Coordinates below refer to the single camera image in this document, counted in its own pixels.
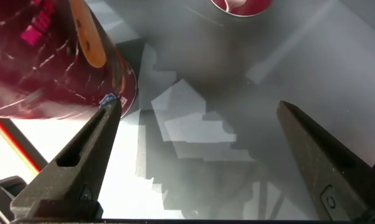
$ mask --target red cup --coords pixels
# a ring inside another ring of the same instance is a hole
[[[232,9],[230,12],[226,12],[225,0],[211,1],[225,13],[238,17],[249,17],[258,15],[264,12],[272,3],[272,0],[246,0],[246,2],[242,6]]]

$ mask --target orange label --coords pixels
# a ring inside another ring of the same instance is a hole
[[[78,40],[86,60],[95,68],[103,67],[107,61],[107,56],[89,6],[84,0],[68,0],[68,2],[73,13]]]

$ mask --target dark red cylindrical object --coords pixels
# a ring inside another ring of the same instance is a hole
[[[88,119],[109,94],[123,114],[136,76],[93,15],[107,57],[87,61],[66,0],[0,0],[0,117]]]
[[[211,0],[220,9],[226,12],[225,0]],[[272,3],[272,0],[246,0],[246,2],[239,7],[236,7],[228,12],[235,16],[255,16],[265,11]]]

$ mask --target screw hole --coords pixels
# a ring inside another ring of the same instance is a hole
[[[80,22],[79,19],[76,20],[76,26],[77,26],[78,28],[81,28],[81,22]]]

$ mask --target blue sticker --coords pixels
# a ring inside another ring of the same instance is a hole
[[[116,98],[117,97],[114,94],[112,94],[112,93],[105,95],[104,98],[99,102],[100,108],[102,108],[108,102],[110,102],[111,100],[116,99]]]

